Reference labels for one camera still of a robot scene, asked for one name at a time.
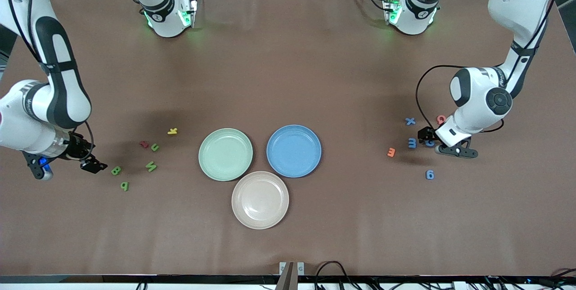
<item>table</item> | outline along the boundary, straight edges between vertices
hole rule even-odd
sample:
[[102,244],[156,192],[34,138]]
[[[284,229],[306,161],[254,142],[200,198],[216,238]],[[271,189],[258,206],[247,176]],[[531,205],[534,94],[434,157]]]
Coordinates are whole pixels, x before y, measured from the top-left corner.
[[[576,57],[556,9],[506,126],[474,136],[477,159],[407,147],[424,126],[414,89],[426,69],[504,60],[512,34],[487,2],[442,0],[432,27],[405,36],[369,0],[201,0],[197,28],[165,39],[131,0],[52,0],[92,99],[94,153],[123,171],[56,161],[52,181],[35,181],[19,152],[0,149],[0,273],[268,274],[280,261],[336,259],[350,274],[546,275],[576,265]],[[455,109],[454,72],[425,79],[430,117]],[[19,42],[2,93],[29,78],[43,72]],[[282,222],[248,229],[230,206],[236,183],[206,177],[198,148],[237,128],[254,146],[249,172],[271,171],[267,140],[287,124],[318,134],[322,161],[284,178]]]

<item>blue plate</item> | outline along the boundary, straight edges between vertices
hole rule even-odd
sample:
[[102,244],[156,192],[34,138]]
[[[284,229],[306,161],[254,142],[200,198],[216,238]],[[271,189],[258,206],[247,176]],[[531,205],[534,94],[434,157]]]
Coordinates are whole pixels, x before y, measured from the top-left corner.
[[309,128],[288,125],[272,134],[266,155],[276,172],[287,178],[300,178],[318,166],[322,146],[318,136]]

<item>plate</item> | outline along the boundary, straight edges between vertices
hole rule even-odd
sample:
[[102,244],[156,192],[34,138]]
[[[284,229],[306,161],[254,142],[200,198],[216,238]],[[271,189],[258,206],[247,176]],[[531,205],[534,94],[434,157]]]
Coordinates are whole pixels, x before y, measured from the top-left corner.
[[280,175],[300,178],[317,167],[322,147],[318,136],[309,128],[288,125],[272,134],[266,155],[270,166]]
[[198,152],[200,168],[216,181],[238,178],[252,162],[252,143],[237,129],[222,128],[208,135]]
[[288,210],[288,189],[277,175],[257,171],[240,179],[232,192],[232,210],[244,226],[270,228],[280,222]]

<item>green led light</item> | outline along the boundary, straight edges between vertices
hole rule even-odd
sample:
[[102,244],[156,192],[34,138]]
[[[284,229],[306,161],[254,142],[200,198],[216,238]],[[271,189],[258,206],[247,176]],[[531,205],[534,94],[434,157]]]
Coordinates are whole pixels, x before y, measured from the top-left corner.
[[390,22],[393,24],[396,24],[398,22],[398,19],[399,19],[401,13],[402,13],[402,6],[399,5],[398,9],[396,9],[394,12],[392,12],[392,14],[390,16]]
[[146,20],[148,20],[148,26],[152,28],[152,22],[150,22],[150,18],[148,18],[148,14],[146,13],[146,11],[144,11],[144,16],[146,16]]
[[184,26],[190,26],[190,15],[187,12],[180,11],[178,15],[180,16]]
[[436,10],[438,9],[434,9],[434,11],[432,11],[432,14],[430,15],[430,21],[428,22],[428,24],[431,24],[434,21],[434,15],[436,14]]

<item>beige plate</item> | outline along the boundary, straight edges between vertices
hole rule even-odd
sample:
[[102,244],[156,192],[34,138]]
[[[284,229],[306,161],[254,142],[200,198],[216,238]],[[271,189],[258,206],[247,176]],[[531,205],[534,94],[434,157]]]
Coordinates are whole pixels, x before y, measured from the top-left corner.
[[288,210],[288,189],[277,175],[257,171],[240,179],[232,192],[232,210],[238,220],[253,229],[270,228]]

